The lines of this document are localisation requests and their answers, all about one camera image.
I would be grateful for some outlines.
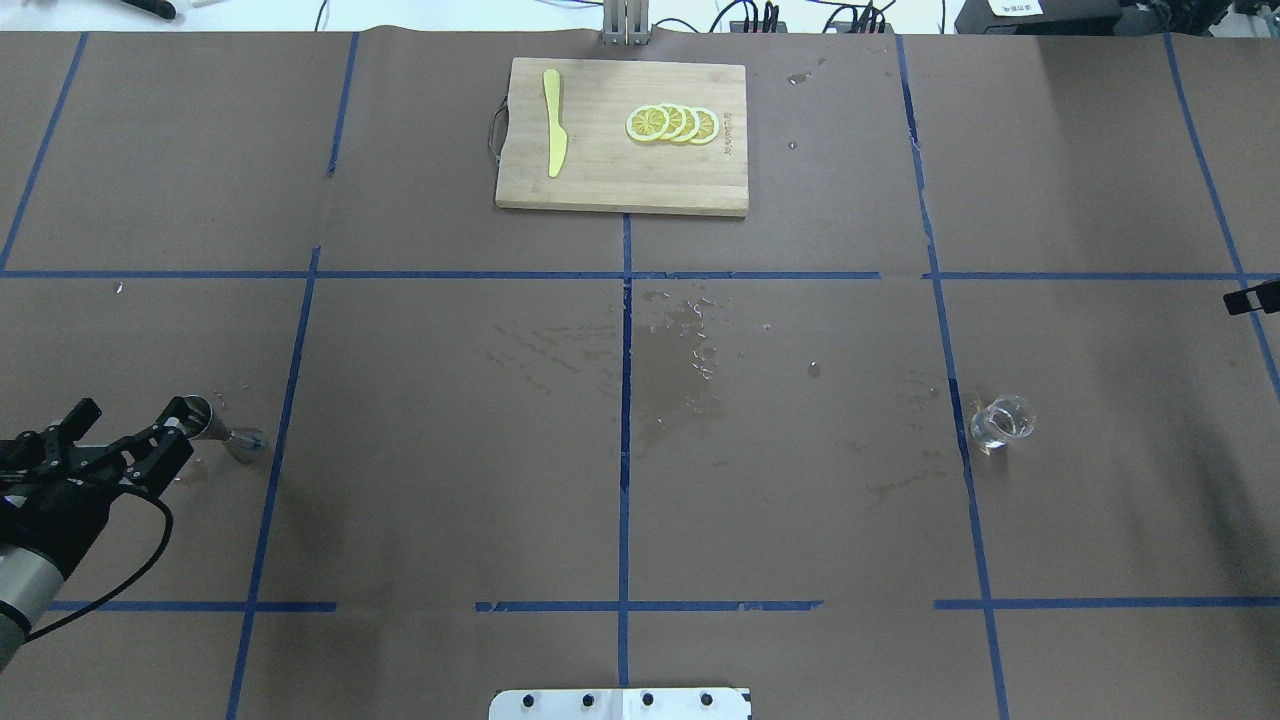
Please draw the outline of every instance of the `white metal plate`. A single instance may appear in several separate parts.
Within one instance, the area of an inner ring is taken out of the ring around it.
[[[750,697],[741,688],[504,691],[489,703],[489,720],[750,720]]]

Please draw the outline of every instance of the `white bracket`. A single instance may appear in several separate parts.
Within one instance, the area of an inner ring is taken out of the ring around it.
[[[649,45],[649,0],[604,0],[605,45]]]
[[[741,688],[506,691],[489,720],[751,720]]]

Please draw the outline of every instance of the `blue tape line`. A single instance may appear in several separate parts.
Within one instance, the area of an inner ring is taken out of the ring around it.
[[[929,218],[929,209],[924,202],[924,160],[920,154],[920,137],[915,123],[915,106],[911,102],[911,82],[906,65],[906,49],[902,45],[902,36],[895,36],[897,44],[897,65],[902,79],[902,105],[906,110],[906,126],[911,140],[911,163],[915,167],[915,191],[920,202],[920,222],[924,225],[924,234],[928,238],[929,274],[933,284],[933,304],[938,313],[938,328],[942,333],[942,355],[947,366],[947,386],[951,391],[951,415],[955,421],[956,446],[960,450],[960,460],[964,466],[965,491],[969,493],[969,529],[973,536],[973,555],[978,566],[978,587],[982,597],[991,598],[991,579],[987,574],[987,551],[982,539],[982,519],[978,514],[978,492],[973,483],[973,465],[969,460],[969,439],[965,432],[964,406],[960,402],[960,386],[956,382],[955,355],[951,348],[951,327],[947,323],[946,299],[942,293],[941,266],[938,263],[938,247],[933,233],[933,220]],[[1005,669],[1000,657],[1000,638],[996,634],[996,615],[986,612],[987,624],[987,652],[991,656],[991,673],[996,689],[996,707],[1001,720],[1009,720],[1009,698],[1005,693]]]
[[[324,270],[325,279],[493,279],[493,281],[618,281],[612,272],[539,270]]]
[[[55,600],[49,609],[55,612],[74,612],[88,601]],[[247,602],[234,601],[166,601],[166,600],[113,600],[95,612],[244,612]],[[256,612],[337,612],[337,602],[259,602]]]
[[[289,363],[289,379],[284,386],[280,427],[275,433],[275,454],[271,457],[271,474],[266,482],[266,500],[262,503],[262,521],[257,533],[257,548],[253,552],[253,571],[248,582],[248,601],[244,610],[244,623],[241,626],[239,650],[236,653],[236,671],[232,675],[230,700],[227,703],[227,720],[234,720],[236,712],[239,708],[241,688],[244,684],[248,646],[253,637],[255,605],[257,603],[257,591],[262,584],[262,566],[266,564],[266,543],[271,534],[271,519],[275,514],[275,493],[280,484],[280,466],[284,462],[284,441],[289,434],[289,421],[293,416],[293,396],[298,387],[298,369],[302,366],[302,346],[307,338],[307,322],[311,318],[311,299],[315,295],[319,266],[320,249],[316,247],[311,250],[311,266],[307,270],[307,286],[302,293],[298,331],[293,337],[293,359]]]
[[[938,273],[943,281],[1234,281],[1235,273]],[[933,279],[924,273],[922,279]]]
[[[878,281],[877,272],[742,272],[742,270],[643,270],[631,273],[639,281]]]
[[[36,178],[40,177],[40,168],[45,164],[45,154],[49,152],[49,142],[54,138],[54,129],[58,128],[58,120],[63,115],[63,106],[67,105],[67,95],[72,90],[72,81],[76,79],[76,70],[79,68],[81,58],[84,56],[86,42],[88,42],[88,33],[82,32],[79,42],[76,44],[76,54],[72,55],[72,64],[67,68],[67,77],[63,78],[63,88],[58,92],[58,101],[54,102],[54,111],[49,117],[49,124],[45,127],[45,137],[40,140],[40,149],[36,150],[36,160],[31,164],[31,173],[27,174],[27,186],[22,190],[18,209],[13,213],[13,222],[9,224],[9,236],[5,237],[4,250],[0,250],[0,270],[4,270],[9,265],[13,243],[18,240],[18,228],[22,225],[23,215],[27,214],[27,202],[31,201],[31,193],[36,190]]]
[[[342,126],[347,119],[347,99],[351,97],[351,76],[356,70],[356,49],[360,47],[360,33],[351,33],[351,47],[347,50],[347,74],[342,79],[342,99],[338,101],[338,122],[333,126],[333,149],[329,151],[332,176],[338,169],[338,147],[342,145]]]
[[[476,612],[618,612],[613,600],[535,600],[517,602],[477,602]],[[640,600],[626,603],[627,612],[809,612],[822,607],[820,600]]]
[[[14,279],[302,279],[306,270],[4,270]]]
[[[1183,88],[1183,74],[1178,69],[1178,54],[1174,53],[1174,36],[1167,31],[1165,32],[1165,55],[1169,58],[1169,72],[1174,78],[1174,88],[1178,91],[1178,104],[1183,108],[1183,120],[1187,122],[1187,135],[1192,138],[1192,149],[1196,150],[1196,160],[1199,163],[1201,174],[1204,176],[1204,187],[1208,188],[1208,197],[1213,202],[1213,214],[1217,217],[1217,227],[1222,231],[1222,242],[1226,243],[1226,252],[1231,256],[1231,266],[1235,268],[1236,279],[1240,283],[1240,290],[1249,287],[1249,275],[1244,272],[1244,264],[1240,263],[1240,254],[1235,247],[1235,238],[1231,236],[1231,227],[1226,222],[1226,213],[1222,210],[1222,201],[1217,195],[1217,186],[1213,183],[1213,173],[1208,169],[1208,160],[1204,158],[1204,149],[1199,141],[1199,133],[1196,132],[1196,120],[1192,119],[1192,109],[1187,102],[1187,92]],[[1271,354],[1271,343],[1267,341],[1267,333],[1262,328],[1262,320],[1258,319],[1256,314],[1249,315],[1249,322],[1253,324],[1253,334],[1258,341],[1258,347],[1262,348],[1262,361],[1267,366],[1267,375],[1271,378],[1271,389],[1275,392],[1276,400],[1280,400],[1280,372],[1276,372],[1276,361]]]
[[[631,215],[622,215],[622,266],[631,272]],[[630,684],[631,602],[631,278],[622,281],[622,409],[618,459],[618,687]]]
[[[1112,610],[1126,607],[1280,607],[1280,597],[1002,597],[938,600],[934,610]]]

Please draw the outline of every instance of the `black box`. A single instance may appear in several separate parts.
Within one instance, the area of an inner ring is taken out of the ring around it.
[[[997,5],[1023,5],[1021,0],[997,0]],[[1039,15],[1002,18],[987,0],[965,0],[956,15],[963,35],[1111,35],[1120,19],[1117,0],[1041,0]]]

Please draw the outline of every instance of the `metal cup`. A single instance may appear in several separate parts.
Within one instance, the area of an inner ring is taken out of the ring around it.
[[[198,395],[182,398],[191,409],[191,416],[179,423],[187,439],[216,439],[238,462],[248,465],[266,448],[266,437],[256,428],[228,428],[214,411],[214,406]]]

